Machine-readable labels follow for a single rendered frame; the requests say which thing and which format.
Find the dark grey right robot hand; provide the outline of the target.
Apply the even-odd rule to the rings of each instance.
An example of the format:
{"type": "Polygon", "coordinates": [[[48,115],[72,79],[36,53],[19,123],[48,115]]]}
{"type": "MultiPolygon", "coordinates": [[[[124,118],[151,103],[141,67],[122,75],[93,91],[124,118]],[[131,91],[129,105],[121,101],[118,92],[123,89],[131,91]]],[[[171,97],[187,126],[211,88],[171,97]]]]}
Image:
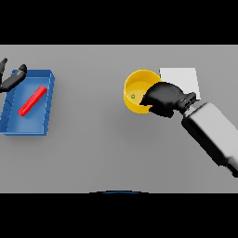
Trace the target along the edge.
{"type": "Polygon", "coordinates": [[[147,90],[140,105],[150,106],[149,111],[156,115],[171,118],[174,111],[184,114],[195,101],[194,92],[186,94],[178,86],[159,82],[147,90]]]}

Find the yellow bowl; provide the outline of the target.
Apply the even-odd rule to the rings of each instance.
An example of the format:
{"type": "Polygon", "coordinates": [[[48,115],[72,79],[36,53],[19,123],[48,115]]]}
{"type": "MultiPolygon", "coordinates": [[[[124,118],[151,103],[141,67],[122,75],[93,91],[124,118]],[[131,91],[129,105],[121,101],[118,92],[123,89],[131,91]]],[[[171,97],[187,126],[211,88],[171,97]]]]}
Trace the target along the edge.
{"type": "Polygon", "coordinates": [[[123,99],[126,107],[133,113],[149,113],[149,106],[140,105],[147,90],[154,84],[161,82],[161,77],[150,70],[136,70],[125,80],[123,99]]]}

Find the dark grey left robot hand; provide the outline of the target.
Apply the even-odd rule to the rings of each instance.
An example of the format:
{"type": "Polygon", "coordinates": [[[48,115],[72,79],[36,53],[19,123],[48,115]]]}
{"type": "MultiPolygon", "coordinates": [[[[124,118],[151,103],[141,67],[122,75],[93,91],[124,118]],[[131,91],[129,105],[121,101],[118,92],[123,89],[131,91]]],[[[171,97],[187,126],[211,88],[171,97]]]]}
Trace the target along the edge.
{"type": "Polygon", "coordinates": [[[14,74],[10,75],[5,81],[3,81],[2,78],[6,64],[7,58],[4,58],[0,61],[0,93],[9,92],[19,83],[21,83],[27,74],[27,66],[22,64],[14,74]]]}

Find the red beaker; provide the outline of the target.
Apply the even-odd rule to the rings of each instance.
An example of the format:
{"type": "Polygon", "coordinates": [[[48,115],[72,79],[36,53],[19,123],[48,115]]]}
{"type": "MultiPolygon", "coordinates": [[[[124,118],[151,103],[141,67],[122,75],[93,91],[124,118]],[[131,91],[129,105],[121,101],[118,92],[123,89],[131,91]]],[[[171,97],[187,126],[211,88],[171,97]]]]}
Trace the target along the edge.
{"type": "Polygon", "coordinates": [[[25,103],[19,108],[18,114],[20,116],[25,116],[31,108],[42,98],[47,89],[44,86],[39,86],[36,91],[25,101],[25,103]]]}

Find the pale square measuring scale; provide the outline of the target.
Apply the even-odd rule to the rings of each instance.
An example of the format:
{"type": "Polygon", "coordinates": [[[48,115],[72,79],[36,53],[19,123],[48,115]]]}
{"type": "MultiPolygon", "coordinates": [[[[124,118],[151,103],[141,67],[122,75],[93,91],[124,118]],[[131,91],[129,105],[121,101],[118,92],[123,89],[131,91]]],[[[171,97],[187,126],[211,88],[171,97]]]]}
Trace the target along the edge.
{"type": "Polygon", "coordinates": [[[194,68],[161,68],[159,73],[163,82],[178,86],[186,94],[194,92],[196,99],[201,99],[194,68]]]}

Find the blue tray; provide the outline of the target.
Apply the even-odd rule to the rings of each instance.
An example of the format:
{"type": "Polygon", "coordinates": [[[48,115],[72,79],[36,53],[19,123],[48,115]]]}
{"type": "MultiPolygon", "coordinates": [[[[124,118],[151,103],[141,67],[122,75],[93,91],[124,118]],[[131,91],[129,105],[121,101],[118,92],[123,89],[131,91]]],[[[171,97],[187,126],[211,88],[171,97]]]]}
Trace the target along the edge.
{"type": "Polygon", "coordinates": [[[6,93],[0,114],[0,134],[45,136],[54,82],[51,70],[29,70],[26,78],[6,93]]]}

